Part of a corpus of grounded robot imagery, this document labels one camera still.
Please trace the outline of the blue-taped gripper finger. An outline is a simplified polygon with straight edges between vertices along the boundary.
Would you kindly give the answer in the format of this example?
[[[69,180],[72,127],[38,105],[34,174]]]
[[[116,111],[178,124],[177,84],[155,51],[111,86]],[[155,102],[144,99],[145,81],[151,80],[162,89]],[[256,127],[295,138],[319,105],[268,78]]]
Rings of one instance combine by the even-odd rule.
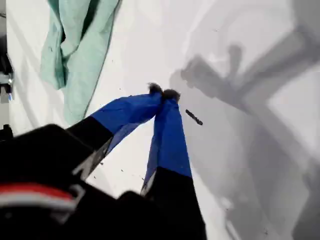
[[[92,153],[77,163],[72,174],[86,179],[100,162],[139,125],[152,119],[163,103],[163,90],[150,83],[147,94],[115,99],[67,130]]]
[[[163,221],[160,230],[170,239],[205,240],[206,224],[196,196],[179,99],[173,89],[163,92],[141,193],[156,206]]]

